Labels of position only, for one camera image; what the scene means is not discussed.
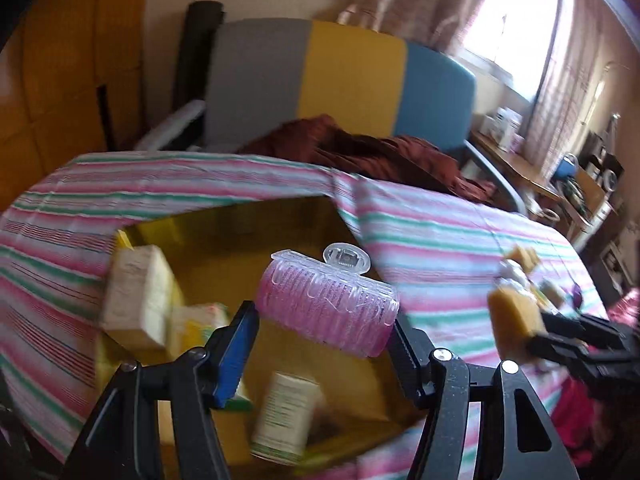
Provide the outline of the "yellow sponge block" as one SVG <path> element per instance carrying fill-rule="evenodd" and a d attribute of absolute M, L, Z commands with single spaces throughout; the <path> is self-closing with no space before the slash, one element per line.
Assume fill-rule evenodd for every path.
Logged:
<path fill-rule="evenodd" d="M 489 293 L 487 303 L 500 359 L 532 362 L 529 341 L 547 333 L 537 301 L 513 287 L 499 286 Z"/>

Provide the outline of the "green cracker packet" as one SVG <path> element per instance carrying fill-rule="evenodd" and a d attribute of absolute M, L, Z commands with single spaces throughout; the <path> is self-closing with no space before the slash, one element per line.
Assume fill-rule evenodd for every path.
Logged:
<path fill-rule="evenodd" d="M 173 307 L 167 324 L 168 356 L 175 360 L 193 347 L 204 347 L 216 330 L 229 323 L 229 313 L 223 304 Z M 219 372 L 221 382 L 215 391 L 216 408 L 236 412 L 248 412 L 254 408 L 238 370 L 238 363 L 222 364 Z"/>

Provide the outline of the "kraft paper ointment box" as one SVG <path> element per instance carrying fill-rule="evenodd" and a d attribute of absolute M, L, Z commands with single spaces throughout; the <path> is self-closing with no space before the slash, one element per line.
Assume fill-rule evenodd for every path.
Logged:
<path fill-rule="evenodd" d="M 119 249 L 108 278 L 102 330 L 130 352 L 164 348 L 174 285 L 157 246 Z"/>

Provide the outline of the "pink hair roller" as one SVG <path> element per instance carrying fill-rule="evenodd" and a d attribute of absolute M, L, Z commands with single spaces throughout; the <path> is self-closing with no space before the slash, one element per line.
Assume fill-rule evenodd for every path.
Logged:
<path fill-rule="evenodd" d="M 399 292 L 368 278 L 371 259 L 360 247 L 333 243 L 320 260 L 293 249 L 271 255 L 260 279 L 261 316 L 318 344 L 375 358 L 385 349 L 399 312 Z"/>

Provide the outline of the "red pillow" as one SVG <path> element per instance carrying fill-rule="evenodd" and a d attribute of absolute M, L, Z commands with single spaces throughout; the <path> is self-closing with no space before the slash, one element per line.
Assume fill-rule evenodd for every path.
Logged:
<path fill-rule="evenodd" d="M 567 377 L 551 419 L 580 478 L 639 478 L 638 405 L 594 400 Z"/>

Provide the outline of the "wooden desk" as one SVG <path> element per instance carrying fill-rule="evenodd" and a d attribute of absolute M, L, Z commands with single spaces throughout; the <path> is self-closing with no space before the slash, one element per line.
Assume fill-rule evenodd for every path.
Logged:
<path fill-rule="evenodd" d="M 513 186 L 523 190 L 532 190 L 547 200 L 560 205 L 568 217 L 567 237 L 569 240 L 574 240 L 580 232 L 585 232 L 586 229 L 592 227 L 588 219 L 579 214 L 559 188 L 557 186 L 554 188 L 550 183 L 544 183 L 544 179 L 537 174 L 537 170 L 529 165 L 523 157 L 499 150 L 497 144 L 489 136 L 484 136 L 478 131 L 471 132 L 470 142 L 503 172 L 506 180 Z"/>

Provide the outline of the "gold open storage box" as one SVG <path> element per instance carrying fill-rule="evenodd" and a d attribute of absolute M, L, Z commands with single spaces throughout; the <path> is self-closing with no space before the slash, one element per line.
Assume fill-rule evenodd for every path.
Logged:
<path fill-rule="evenodd" d="M 184 304 L 218 302 L 230 314 L 255 297 L 262 272 L 275 252 L 292 249 L 319 259 L 329 244 L 356 241 L 326 196 L 174 214 L 125 226 L 115 235 L 117 248 L 159 247 L 174 271 Z M 294 467 L 260 460 L 250 452 L 250 438 L 274 373 L 311 379 L 323 394 L 304 457 Z M 400 436 L 421 417 L 402 392 L 387 353 L 358 359 L 270 321 L 260 324 L 243 382 L 252 409 L 212 414 L 235 479 L 297 479 L 315 474 Z"/>

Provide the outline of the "white green bottle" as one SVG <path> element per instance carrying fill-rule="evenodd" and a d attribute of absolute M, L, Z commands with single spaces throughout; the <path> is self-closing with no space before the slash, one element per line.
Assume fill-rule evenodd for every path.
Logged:
<path fill-rule="evenodd" d="M 280 465 L 298 464 L 321 398 L 313 380 L 274 373 L 250 440 L 252 455 Z"/>

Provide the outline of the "blue bag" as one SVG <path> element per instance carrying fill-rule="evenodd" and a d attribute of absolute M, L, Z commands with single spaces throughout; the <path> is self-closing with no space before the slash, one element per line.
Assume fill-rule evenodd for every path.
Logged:
<path fill-rule="evenodd" d="M 578 168 L 579 162 L 577 156 L 572 153 L 566 153 L 560 160 L 554 174 L 552 174 L 551 181 L 564 181 L 568 178 L 574 178 L 576 177 Z"/>

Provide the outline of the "striped bed sheet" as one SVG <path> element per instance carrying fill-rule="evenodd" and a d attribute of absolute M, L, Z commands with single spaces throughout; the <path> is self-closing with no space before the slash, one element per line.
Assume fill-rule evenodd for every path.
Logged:
<path fill-rule="evenodd" d="M 579 286 L 603 316 L 570 242 L 519 214 L 335 169 L 262 156 L 121 152 L 77 157 L 1 217 L 1 371 L 27 429 L 65 460 L 96 400 L 96 321 L 115 233 L 144 220 L 249 200 L 324 195 L 394 284 L 412 324 L 465 361 L 495 366 L 487 296 L 515 247 L 534 278 Z"/>

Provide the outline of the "dark red jacket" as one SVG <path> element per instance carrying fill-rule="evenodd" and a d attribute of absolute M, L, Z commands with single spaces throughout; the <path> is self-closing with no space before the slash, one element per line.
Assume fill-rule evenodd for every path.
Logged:
<path fill-rule="evenodd" d="M 238 153 L 318 165 L 485 205 L 497 189 L 487 180 L 463 177 L 458 162 L 431 143 L 414 136 L 351 134 L 326 114 L 285 122 Z"/>

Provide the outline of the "orange wooden wardrobe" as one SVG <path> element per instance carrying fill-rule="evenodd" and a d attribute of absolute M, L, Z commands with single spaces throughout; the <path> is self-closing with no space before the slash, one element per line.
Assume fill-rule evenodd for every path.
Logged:
<path fill-rule="evenodd" d="M 145 0 L 34 0 L 1 50 L 1 206 L 146 127 Z"/>

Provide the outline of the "grey yellow blue chair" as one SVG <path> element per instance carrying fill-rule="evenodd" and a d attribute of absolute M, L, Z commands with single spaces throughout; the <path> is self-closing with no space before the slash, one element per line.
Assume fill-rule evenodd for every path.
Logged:
<path fill-rule="evenodd" d="M 525 214 L 516 189 L 469 141 L 476 80 L 447 55 L 354 26 L 299 18 L 222 24 L 206 95 L 169 115 L 142 151 L 201 145 L 231 153 L 298 118 L 327 114 L 349 133 L 414 136 L 471 159 Z"/>

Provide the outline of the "black rolled mat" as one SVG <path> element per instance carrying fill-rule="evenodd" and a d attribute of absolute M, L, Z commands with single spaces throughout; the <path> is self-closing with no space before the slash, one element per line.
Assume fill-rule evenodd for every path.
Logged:
<path fill-rule="evenodd" d="M 219 1 L 193 1 L 186 8 L 172 86 L 173 112 L 204 99 L 216 33 L 222 24 L 224 5 Z"/>

